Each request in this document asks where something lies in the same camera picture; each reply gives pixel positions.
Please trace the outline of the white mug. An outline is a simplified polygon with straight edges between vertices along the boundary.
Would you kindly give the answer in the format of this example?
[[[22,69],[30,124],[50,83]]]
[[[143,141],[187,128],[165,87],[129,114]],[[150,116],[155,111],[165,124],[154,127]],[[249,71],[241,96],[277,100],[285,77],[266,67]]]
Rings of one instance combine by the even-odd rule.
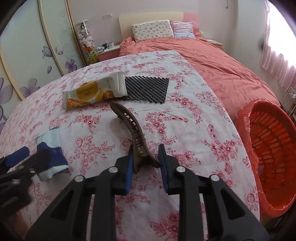
[[[114,42],[109,42],[108,44],[107,44],[107,48],[108,49],[111,49],[111,48],[113,48],[114,47]]]

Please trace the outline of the floral pink tablecloth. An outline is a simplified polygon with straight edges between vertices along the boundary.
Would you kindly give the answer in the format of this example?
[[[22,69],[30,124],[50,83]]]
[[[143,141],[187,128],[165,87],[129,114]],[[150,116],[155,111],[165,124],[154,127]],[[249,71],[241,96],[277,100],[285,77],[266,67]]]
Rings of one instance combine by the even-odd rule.
[[[125,78],[169,78],[165,103],[120,97],[63,109],[64,91],[121,71]],[[30,170],[31,202],[19,210],[29,229],[76,176],[97,176],[132,152],[130,131],[112,111],[112,102],[125,106],[135,116],[149,151],[158,161],[159,146],[164,145],[167,155],[196,175],[218,175],[259,218],[250,162],[224,106],[179,53],[158,51],[107,60],[67,74],[35,91],[10,114],[1,132],[2,156],[8,157],[24,146],[32,156],[37,152],[35,139],[59,127],[69,166],[68,173],[45,182]],[[179,195],[165,192],[161,167],[143,166],[137,174],[132,169],[130,190],[115,196],[116,240],[178,240],[179,199]]]

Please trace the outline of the blue and teal wrapper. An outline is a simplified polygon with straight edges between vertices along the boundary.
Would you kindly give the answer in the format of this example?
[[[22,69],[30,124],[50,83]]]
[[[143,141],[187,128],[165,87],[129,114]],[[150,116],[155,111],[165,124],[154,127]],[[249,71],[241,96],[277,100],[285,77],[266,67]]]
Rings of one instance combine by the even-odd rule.
[[[35,139],[37,151],[48,150],[50,160],[38,165],[37,176],[42,182],[50,180],[53,176],[68,173],[69,166],[62,148],[60,128],[55,127]]]

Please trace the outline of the dark mug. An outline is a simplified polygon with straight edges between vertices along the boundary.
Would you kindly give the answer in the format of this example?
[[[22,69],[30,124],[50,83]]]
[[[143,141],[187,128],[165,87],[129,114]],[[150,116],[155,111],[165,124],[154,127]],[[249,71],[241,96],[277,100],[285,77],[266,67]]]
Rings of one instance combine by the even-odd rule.
[[[108,49],[109,48],[109,42],[106,42],[106,43],[102,44],[102,47],[104,49]]]

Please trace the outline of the plush toy display tube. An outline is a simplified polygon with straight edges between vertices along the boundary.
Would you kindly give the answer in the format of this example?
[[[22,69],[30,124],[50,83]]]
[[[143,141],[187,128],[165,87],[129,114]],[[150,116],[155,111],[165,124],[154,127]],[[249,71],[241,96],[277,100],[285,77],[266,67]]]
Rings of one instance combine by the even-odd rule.
[[[75,30],[82,50],[91,52],[95,48],[95,44],[88,28],[88,20],[76,24]]]

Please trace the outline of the striped pink pillow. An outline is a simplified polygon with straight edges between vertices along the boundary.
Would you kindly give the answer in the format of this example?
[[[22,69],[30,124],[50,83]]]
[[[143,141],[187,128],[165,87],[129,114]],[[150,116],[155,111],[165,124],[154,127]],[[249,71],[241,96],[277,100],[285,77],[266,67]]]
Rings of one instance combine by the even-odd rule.
[[[192,22],[170,21],[176,39],[196,39]]]

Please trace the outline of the brown hair claw clip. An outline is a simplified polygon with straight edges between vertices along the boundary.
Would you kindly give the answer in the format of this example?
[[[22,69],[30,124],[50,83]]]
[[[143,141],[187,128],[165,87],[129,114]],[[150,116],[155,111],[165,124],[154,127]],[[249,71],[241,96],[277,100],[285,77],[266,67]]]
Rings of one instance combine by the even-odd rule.
[[[149,151],[144,134],[135,116],[123,105],[112,102],[112,111],[127,126],[132,137],[133,172],[137,174],[143,166],[160,168],[159,161]]]

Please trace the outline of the yellow green plush toy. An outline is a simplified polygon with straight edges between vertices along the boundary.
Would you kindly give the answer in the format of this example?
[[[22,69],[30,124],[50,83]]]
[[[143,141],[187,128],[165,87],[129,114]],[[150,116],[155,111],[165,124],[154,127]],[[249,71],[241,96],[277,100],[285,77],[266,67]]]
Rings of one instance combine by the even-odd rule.
[[[88,53],[88,62],[90,64],[95,64],[97,63],[99,60],[98,60],[98,57],[97,57],[97,51],[94,49],[92,51],[90,51]]]

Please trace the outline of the wall power outlet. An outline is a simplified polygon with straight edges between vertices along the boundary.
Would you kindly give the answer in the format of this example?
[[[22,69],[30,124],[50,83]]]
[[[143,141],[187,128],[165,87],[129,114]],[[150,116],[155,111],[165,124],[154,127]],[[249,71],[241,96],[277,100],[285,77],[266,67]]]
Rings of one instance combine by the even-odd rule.
[[[106,14],[106,15],[103,15],[102,18],[105,20],[107,18],[112,18],[112,13],[109,13],[109,14]]]

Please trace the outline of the orange laundry basket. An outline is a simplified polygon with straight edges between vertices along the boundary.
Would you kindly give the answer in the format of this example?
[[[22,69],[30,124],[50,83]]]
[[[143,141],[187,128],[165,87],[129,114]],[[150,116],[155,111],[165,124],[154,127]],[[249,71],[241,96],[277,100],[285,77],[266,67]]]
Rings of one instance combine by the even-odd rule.
[[[295,124],[276,104],[254,100],[239,111],[236,129],[250,160],[261,216],[285,214],[295,201]]]

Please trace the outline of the sliding door wardrobe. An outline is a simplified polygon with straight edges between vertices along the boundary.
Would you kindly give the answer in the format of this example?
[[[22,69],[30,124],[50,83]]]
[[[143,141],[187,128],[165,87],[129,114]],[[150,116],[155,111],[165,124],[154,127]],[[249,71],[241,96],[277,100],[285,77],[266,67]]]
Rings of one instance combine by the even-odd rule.
[[[67,1],[22,1],[1,33],[1,127],[23,99],[83,66]]]

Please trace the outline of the right nightstand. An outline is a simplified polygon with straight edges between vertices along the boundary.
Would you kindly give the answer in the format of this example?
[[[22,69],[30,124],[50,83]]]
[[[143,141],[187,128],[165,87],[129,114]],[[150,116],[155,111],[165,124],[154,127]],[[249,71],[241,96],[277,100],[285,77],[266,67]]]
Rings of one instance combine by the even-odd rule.
[[[219,48],[219,49],[223,49],[223,44],[218,42],[218,41],[215,41],[215,40],[212,40],[212,39],[206,39],[209,43],[211,43],[212,45],[214,45],[215,47]]]

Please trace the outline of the floral white pillow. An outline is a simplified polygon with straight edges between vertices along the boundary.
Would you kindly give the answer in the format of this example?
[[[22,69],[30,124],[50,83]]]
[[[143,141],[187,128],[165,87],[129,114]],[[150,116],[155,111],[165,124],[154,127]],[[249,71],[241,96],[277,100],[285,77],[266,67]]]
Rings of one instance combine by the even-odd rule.
[[[132,25],[132,33],[136,42],[174,37],[169,20],[158,20]]]

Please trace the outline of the pink curtain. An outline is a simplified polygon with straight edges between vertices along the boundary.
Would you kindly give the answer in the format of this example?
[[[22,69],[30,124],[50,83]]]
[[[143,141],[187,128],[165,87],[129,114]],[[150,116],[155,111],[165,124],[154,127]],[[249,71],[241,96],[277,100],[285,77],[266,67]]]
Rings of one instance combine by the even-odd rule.
[[[274,4],[264,4],[266,25],[260,66],[284,89],[295,89],[294,32]]]

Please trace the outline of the black mesh mat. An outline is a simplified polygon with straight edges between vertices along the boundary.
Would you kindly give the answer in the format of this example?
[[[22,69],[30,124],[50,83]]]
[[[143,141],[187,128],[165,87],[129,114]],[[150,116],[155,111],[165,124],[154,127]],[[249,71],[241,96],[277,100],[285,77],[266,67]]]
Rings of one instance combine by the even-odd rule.
[[[129,76],[125,78],[126,101],[145,101],[149,103],[165,103],[169,78],[149,76]]]

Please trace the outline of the bed with salmon duvet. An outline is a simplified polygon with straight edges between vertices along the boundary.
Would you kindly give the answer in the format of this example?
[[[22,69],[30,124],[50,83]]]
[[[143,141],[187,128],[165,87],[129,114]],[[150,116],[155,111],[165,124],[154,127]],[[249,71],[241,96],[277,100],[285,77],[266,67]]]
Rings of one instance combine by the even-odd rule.
[[[253,100],[265,99],[280,105],[275,93],[262,79],[202,37],[159,38],[141,42],[128,37],[121,42],[119,55],[168,50],[177,51],[201,75],[232,120]]]

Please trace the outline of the yellow white snack packet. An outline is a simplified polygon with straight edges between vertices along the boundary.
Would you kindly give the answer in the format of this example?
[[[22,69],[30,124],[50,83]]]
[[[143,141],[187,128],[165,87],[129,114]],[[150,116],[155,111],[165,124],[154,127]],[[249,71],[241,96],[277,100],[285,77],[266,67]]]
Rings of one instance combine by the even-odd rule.
[[[117,72],[86,82],[62,94],[63,109],[73,109],[108,99],[127,96],[125,73]]]

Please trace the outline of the pink left nightstand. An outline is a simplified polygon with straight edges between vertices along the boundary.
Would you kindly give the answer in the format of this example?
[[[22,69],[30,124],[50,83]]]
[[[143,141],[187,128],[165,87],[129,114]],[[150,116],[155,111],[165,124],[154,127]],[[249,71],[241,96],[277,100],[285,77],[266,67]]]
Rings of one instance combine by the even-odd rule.
[[[102,52],[97,54],[97,60],[99,62],[106,61],[109,59],[117,58],[120,52],[120,45],[115,45],[110,49],[105,49]]]

